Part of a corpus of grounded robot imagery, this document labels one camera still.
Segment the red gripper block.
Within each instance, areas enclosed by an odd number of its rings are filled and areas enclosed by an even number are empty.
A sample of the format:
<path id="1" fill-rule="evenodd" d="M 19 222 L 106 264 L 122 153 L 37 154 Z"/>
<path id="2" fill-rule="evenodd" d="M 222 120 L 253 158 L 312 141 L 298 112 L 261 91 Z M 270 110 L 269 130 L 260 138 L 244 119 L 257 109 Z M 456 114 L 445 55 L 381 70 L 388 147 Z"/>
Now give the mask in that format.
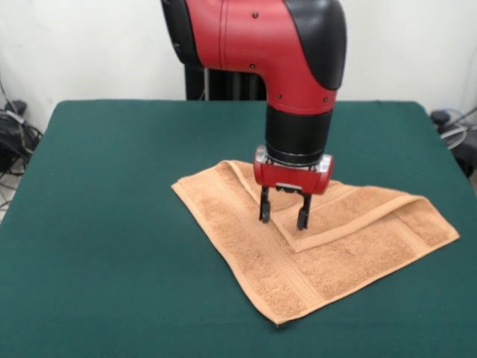
<path id="1" fill-rule="evenodd" d="M 273 161 L 268 156 L 265 146 L 256 149 L 253 161 L 254 177 L 258 185 L 262 186 L 259 203 L 259 220 L 268 223 L 271 217 L 271 203 L 269 188 L 282 188 L 300 192 L 303 197 L 303 206 L 299 209 L 297 229 L 308 228 L 312 195 L 321 195 L 328 187 L 334 158 L 325 154 L 312 166 L 292 167 Z"/>

